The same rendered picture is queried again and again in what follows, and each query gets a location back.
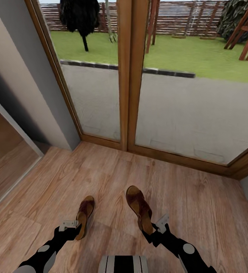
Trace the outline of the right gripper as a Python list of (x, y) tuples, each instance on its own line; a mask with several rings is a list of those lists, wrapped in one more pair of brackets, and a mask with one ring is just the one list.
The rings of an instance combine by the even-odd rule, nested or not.
[[(170, 232), (168, 223), (165, 225), (166, 231), (164, 233), (158, 232), (158, 227), (152, 223), (153, 229), (155, 230), (151, 235), (148, 235), (145, 231), (142, 230), (143, 235), (147, 239), (148, 243), (153, 243), (157, 247), (160, 243), (168, 249), (169, 239), (174, 236)], [(175, 236), (174, 236), (175, 237)], [(169, 250), (169, 249), (168, 249)]]

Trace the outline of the sandal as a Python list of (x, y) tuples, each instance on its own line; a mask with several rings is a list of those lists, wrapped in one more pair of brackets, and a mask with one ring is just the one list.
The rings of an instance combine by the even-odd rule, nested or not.
[(151, 235), (154, 231), (151, 223), (152, 210), (147, 201), (144, 200), (142, 191), (134, 185), (130, 186), (126, 190), (126, 201), (138, 217), (139, 229)]
[(81, 230), (79, 235), (76, 236), (76, 240), (80, 240), (86, 236), (87, 232), (87, 222), (91, 214), (94, 210), (94, 198), (92, 196), (87, 196), (84, 198), (82, 203), (80, 204), (80, 209), (78, 212), (77, 220), (79, 221), (79, 224), (75, 226), (76, 228), (82, 224)]

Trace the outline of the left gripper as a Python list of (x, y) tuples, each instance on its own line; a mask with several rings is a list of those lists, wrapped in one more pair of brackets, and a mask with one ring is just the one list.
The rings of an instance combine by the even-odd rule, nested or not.
[(59, 232), (59, 227), (54, 230), (54, 237), (59, 237), (62, 240), (62, 246), (68, 240), (74, 240), (77, 235), (79, 235), (82, 224), (76, 227), (68, 227), (65, 231)]

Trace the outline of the robot trunk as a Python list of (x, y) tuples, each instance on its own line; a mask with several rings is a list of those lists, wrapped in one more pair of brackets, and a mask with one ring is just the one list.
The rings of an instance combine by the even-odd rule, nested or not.
[(98, 273), (150, 273), (145, 256), (103, 256)]

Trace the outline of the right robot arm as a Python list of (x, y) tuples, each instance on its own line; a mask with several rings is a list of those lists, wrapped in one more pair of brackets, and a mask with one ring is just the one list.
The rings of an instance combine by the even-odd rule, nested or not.
[(217, 273), (216, 270), (210, 266), (208, 267), (201, 259), (199, 252), (192, 244), (176, 238), (171, 232), (168, 225), (170, 215), (165, 214), (160, 218), (156, 224), (152, 223), (155, 230), (151, 235), (148, 235), (142, 230), (143, 235), (148, 243), (153, 243), (157, 247), (160, 243), (171, 251), (177, 258), (179, 258), (185, 273)]

